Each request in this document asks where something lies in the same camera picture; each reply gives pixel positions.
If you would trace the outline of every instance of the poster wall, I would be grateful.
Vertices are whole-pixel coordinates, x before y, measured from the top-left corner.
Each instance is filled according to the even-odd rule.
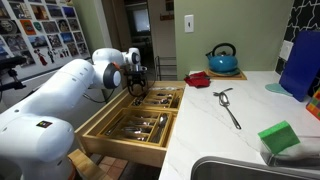
[[[77,13],[65,0],[1,0],[0,61],[23,56],[18,78],[90,57]]]

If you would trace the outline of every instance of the white countertop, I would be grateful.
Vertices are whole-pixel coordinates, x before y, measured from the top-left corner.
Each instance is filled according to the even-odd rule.
[[[320,121],[305,108],[308,99],[301,103],[265,89],[265,85],[279,82],[278,74],[244,73],[248,80],[211,80],[210,87],[199,89],[186,85],[160,179],[190,179],[193,164],[205,156],[270,169],[260,156],[258,133],[283,120],[298,136],[320,136]],[[219,105],[219,98],[213,96],[213,92],[230,87],[233,90],[226,92],[229,109],[241,130],[235,128],[227,110]],[[315,170],[271,169],[320,177],[320,171]]]

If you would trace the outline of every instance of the tea kettle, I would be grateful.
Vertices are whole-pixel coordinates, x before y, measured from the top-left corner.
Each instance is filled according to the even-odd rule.
[[[232,49],[232,55],[227,54],[225,51],[216,54],[216,50],[220,47],[228,46]],[[221,43],[208,52],[206,56],[209,60],[209,69],[214,72],[232,72],[238,67],[238,60],[235,57],[236,48],[230,43]]]

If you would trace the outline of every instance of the sink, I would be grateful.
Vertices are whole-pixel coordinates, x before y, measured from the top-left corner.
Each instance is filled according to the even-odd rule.
[[[318,179],[319,175],[314,177],[301,172],[276,172],[267,167],[259,169],[254,166],[244,166],[231,160],[218,157],[203,157],[199,159],[192,167],[191,180],[298,180],[298,179]]]

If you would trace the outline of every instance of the red sponge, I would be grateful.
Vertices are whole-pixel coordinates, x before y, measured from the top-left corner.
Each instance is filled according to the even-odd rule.
[[[208,87],[210,85],[210,77],[207,76],[207,74],[202,71],[190,75],[186,75],[184,78],[184,81],[189,86],[195,86],[195,87]]]

